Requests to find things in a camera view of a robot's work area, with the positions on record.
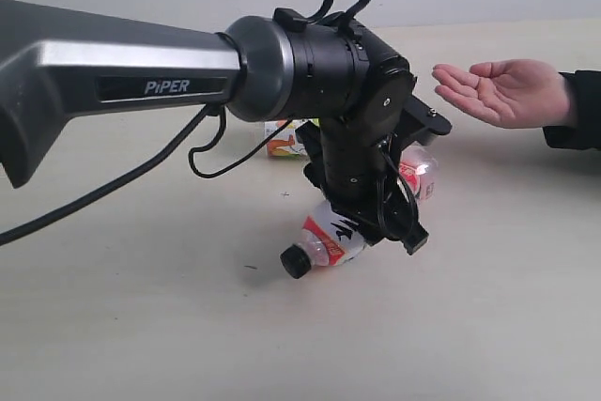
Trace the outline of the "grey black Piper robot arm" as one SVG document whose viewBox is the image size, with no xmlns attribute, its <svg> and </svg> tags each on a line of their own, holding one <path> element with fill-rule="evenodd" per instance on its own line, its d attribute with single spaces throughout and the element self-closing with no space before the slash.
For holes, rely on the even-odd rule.
<svg viewBox="0 0 601 401">
<path fill-rule="evenodd" d="M 408 61 L 342 14 L 246 16 L 222 33 L 1 2 L 1 165 L 26 184 L 78 116 L 196 105 L 247 122 L 317 119 L 316 184 L 374 239 L 427 233 L 398 169 L 418 101 Z"/>
</svg>

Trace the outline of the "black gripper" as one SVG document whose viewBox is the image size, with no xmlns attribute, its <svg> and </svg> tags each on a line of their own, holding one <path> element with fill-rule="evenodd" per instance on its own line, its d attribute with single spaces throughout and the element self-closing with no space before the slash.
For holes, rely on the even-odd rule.
<svg viewBox="0 0 601 401">
<path fill-rule="evenodd" d="M 303 174 L 321 190 L 332 211 L 349 220 L 368 245 L 385 239 L 399 241 L 413 255 L 427 243 L 429 234 L 420 223 L 417 195 L 394 167 L 407 147 L 399 129 L 368 149 L 382 168 L 374 167 L 365 176 L 352 175 L 336 182 L 327 180 L 327 140 L 320 128 L 307 122 L 296 135 L 309 156 Z"/>
</svg>

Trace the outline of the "person's open bare hand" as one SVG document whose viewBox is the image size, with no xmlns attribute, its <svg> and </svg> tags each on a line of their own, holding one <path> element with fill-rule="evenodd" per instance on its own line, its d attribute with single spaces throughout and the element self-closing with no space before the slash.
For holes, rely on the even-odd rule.
<svg viewBox="0 0 601 401">
<path fill-rule="evenodd" d="M 561 74 L 532 59 L 484 62 L 463 70 L 450 64 L 432 69 L 435 92 L 462 113 L 491 126 L 537 129 L 561 125 L 570 100 Z"/>
</svg>

